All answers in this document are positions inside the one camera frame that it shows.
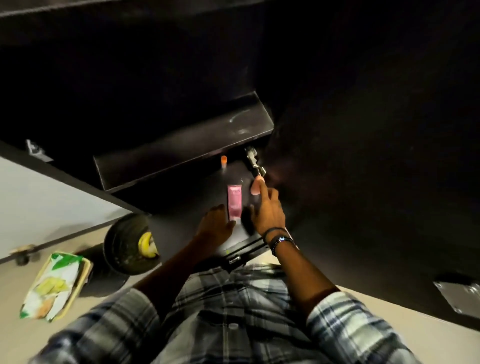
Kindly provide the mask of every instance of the shirt sleeve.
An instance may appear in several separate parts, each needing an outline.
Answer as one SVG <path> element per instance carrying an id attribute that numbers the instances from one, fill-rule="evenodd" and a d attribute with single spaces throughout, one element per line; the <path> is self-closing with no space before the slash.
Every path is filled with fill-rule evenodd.
<path id="1" fill-rule="evenodd" d="M 336 363 L 419 363 L 385 320 L 345 292 L 332 293 L 315 306 L 307 331 Z"/>
<path id="2" fill-rule="evenodd" d="M 30 363 L 143 362 L 154 354 L 152 340 L 159 327 L 158 315 L 148 298 L 131 288 L 107 298 L 54 334 Z"/>

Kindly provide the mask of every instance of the pink object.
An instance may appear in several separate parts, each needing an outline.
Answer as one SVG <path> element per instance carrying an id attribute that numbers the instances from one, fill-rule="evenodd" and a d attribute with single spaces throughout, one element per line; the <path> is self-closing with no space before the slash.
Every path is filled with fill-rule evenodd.
<path id="1" fill-rule="evenodd" d="M 227 187 L 228 219 L 237 220 L 241 216 L 241 185 L 229 185 Z"/>
<path id="2" fill-rule="evenodd" d="M 260 181 L 265 182 L 264 178 L 261 175 L 258 175 L 253 180 L 252 186 L 250 187 L 250 193 L 254 196 L 260 194 Z"/>

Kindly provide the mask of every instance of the beige floor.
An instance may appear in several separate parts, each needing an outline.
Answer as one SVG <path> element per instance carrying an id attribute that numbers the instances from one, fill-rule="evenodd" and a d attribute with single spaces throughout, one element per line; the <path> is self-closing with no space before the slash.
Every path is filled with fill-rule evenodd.
<path id="1" fill-rule="evenodd" d="M 42 251 L 37 262 L 17 267 L 13 261 L 0 265 L 0 352 L 2 362 L 8 364 L 25 363 L 39 351 L 48 337 L 65 327 L 78 315 L 99 303 L 99 298 L 80 298 L 74 302 L 67 315 L 53 323 L 38 320 L 20 320 L 19 309 L 24 296 L 46 257 L 55 250 L 74 252 L 79 247 L 92 246 L 103 242 L 108 228 L 103 228 L 76 237 Z M 278 263 L 278 260 L 265 253 L 250 263 Z M 141 277 L 129 279 L 133 284 Z M 480 358 L 480 332 L 459 325 L 444 322 L 407 308 L 378 300 L 345 288 L 362 300 L 375 314 L 386 319 L 404 337 L 412 351 L 425 364 L 470 364 Z"/>

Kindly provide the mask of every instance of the person's right hand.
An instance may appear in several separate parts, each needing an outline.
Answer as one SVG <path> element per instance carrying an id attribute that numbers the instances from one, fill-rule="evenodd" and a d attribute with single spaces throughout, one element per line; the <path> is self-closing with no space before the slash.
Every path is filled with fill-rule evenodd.
<path id="1" fill-rule="evenodd" d="M 260 209 L 252 211 L 252 222 L 257 232 L 263 236 L 265 231 L 270 228 L 285 228 L 285 214 L 282 205 L 278 200 L 278 191 L 275 188 L 267 188 L 264 181 L 259 181 L 260 193 L 262 195 L 262 204 Z M 285 233 L 282 230 L 273 230 L 267 234 L 265 240 L 268 244 L 278 234 Z"/>

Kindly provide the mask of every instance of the black bracelet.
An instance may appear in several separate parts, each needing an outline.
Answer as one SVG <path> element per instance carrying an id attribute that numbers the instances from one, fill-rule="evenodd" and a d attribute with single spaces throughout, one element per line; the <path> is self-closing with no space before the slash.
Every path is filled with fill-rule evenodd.
<path id="1" fill-rule="evenodd" d="M 270 250 L 272 251 L 273 256 L 276 256 L 276 254 L 275 254 L 276 246 L 278 244 L 280 244 L 281 242 L 291 242 L 294 246 L 296 246 L 295 243 L 293 242 L 292 238 L 289 238 L 288 236 L 285 236 L 283 234 L 280 234 L 280 235 L 277 235 L 276 237 L 274 237 L 272 239 L 272 242 L 273 242 L 273 244 L 270 246 Z"/>
<path id="2" fill-rule="evenodd" d="M 282 230 L 282 231 L 286 232 L 287 235 L 288 235 L 288 231 L 287 231 L 285 228 L 269 228 L 269 229 L 267 229 L 267 231 L 265 231 L 265 232 L 262 234 L 262 239 L 263 239 L 264 243 L 267 244 L 267 245 L 268 245 L 268 241 L 266 240 L 267 234 L 268 234 L 269 232 L 272 232 L 273 230 Z"/>

